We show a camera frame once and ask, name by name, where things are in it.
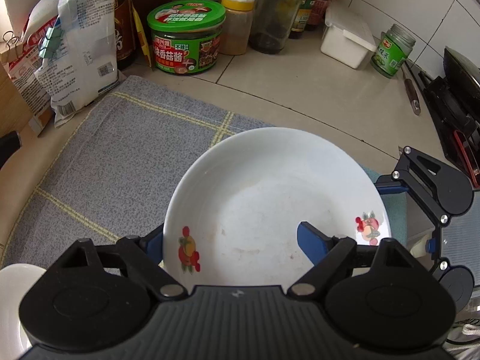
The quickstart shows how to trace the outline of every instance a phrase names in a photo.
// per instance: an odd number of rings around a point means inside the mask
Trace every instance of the green lid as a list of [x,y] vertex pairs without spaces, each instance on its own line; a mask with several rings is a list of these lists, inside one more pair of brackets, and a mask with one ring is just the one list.
[[189,32],[212,27],[225,18],[223,5],[210,0],[179,0],[155,8],[148,26],[162,32]]

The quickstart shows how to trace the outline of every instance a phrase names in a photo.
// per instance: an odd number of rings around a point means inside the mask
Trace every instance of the wooden board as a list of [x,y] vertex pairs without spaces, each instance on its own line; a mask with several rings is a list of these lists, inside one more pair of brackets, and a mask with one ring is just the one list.
[[0,67],[0,137],[11,131],[21,131],[32,117],[32,111]]

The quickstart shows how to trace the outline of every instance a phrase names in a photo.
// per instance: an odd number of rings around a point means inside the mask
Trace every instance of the white small bowl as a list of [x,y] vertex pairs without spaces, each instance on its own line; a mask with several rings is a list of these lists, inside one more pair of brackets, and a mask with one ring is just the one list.
[[195,285],[286,290],[312,267],[297,244],[301,221],[359,244],[390,237],[380,195],[344,151],[289,128],[239,133],[195,161],[173,193],[165,270],[189,291]]
[[12,264],[0,271],[0,360],[16,360],[31,347],[18,307],[44,273],[45,269],[30,264]]

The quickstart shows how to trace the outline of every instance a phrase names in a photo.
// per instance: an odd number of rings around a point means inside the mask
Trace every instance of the yellow stripe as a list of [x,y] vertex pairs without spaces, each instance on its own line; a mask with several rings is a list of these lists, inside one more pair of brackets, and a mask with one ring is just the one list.
[[235,114],[233,112],[226,113],[221,126],[218,128],[217,133],[215,133],[215,136],[213,137],[212,142],[210,143],[210,147],[214,147],[217,143],[219,143],[222,140],[223,136],[227,133],[227,129],[229,128],[229,125],[232,122],[234,115]]
[[[176,117],[177,119],[184,120],[186,122],[195,124],[197,126],[206,127],[206,128],[209,128],[209,129],[215,130],[215,131],[218,129],[218,125],[215,124],[215,123],[206,122],[204,120],[196,119],[194,117],[191,117],[191,116],[188,116],[188,115],[185,115],[185,114],[181,114],[180,112],[172,111],[172,110],[167,109],[167,108],[159,107],[158,105],[147,103],[146,101],[140,100],[140,99],[138,99],[136,97],[133,97],[129,94],[126,94],[124,92],[115,92],[115,93],[112,93],[112,96],[121,97],[125,100],[131,101],[134,104],[140,105],[141,107],[144,107],[146,109],[150,109],[152,111],[157,111],[160,114],[165,114],[165,115],[168,115],[168,116]],[[234,135],[235,134],[232,131],[226,131],[225,133],[228,134],[228,135]]]
[[42,188],[37,187],[37,193],[39,195],[43,196],[44,198],[48,199],[49,201],[51,201],[54,205],[56,205],[59,209],[61,209],[66,214],[70,215],[73,219],[80,222],[85,227],[88,227],[89,229],[93,230],[95,233],[98,233],[102,237],[105,237],[112,242],[117,242],[120,239],[120,237],[118,235],[113,234],[111,231],[108,231],[104,227],[102,227],[102,226],[98,225],[97,223],[91,221],[86,216],[84,216],[84,215],[80,214],[79,212],[75,211],[68,204],[65,204],[65,203],[61,202],[59,199],[57,199],[52,194],[44,191]]
[[79,125],[77,126],[77,128],[73,131],[73,133],[71,134],[71,136],[67,139],[67,141],[65,142],[65,144],[62,146],[62,148],[60,149],[60,151],[58,152],[57,156],[53,159],[53,162],[50,164],[49,168],[45,171],[45,173],[43,174],[42,178],[40,179],[39,183],[37,184],[37,186],[35,187],[35,189],[33,190],[32,194],[30,195],[30,197],[28,198],[28,200],[25,202],[25,205],[23,206],[22,210],[20,211],[20,214],[18,214],[18,218],[17,220],[15,221],[15,224],[13,225],[13,228],[11,229],[11,232],[8,236],[8,239],[7,239],[7,243],[5,244],[5,249],[3,250],[3,254],[0,258],[0,267],[3,266],[3,261],[5,259],[5,256],[7,254],[7,249],[10,245],[10,242],[11,240],[13,239],[13,236],[14,236],[14,233],[15,231],[17,230],[17,227],[18,227],[18,224],[20,223],[22,217],[23,217],[23,214],[25,213],[25,210],[26,208],[28,207],[28,205],[30,204],[30,201],[32,200],[33,196],[35,195],[35,193],[37,192],[36,189],[37,187],[40,186],[40,184],[42,184],[45,180],[45,178],[47,177],[47,174],[48,172],[50,171],[50,169],[53,167],[53,165],[57,162],[58,158],[60,157],[60,154],[62,154],[63,150],[65,150],[65,148],[67,147],[67,145],[69,144],[69,142],[71,141],[71,139],[74,137],[74,135],[78,132],[78,130],[80,129],[81,125],[83,125],[83,123],[85,123],[87,121],[87,119],[90,117],[90,114],[92,113],[92,111],[98,107],[98,105],[100,104],[100,101],[92,107],[92,109],[88,112],[87,116],[85,116],[85,119],[82,120]]

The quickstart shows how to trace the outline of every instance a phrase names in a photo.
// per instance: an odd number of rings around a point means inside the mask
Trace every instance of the gray placemat with yellow stripes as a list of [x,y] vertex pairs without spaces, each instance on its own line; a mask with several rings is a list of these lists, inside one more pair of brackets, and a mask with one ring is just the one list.
[[78,238],[108,244],[146,235],[163,222],[175,187],[201,154],[265,126],[130,76],[89,112],[45,173],[0,266],[47,268]]

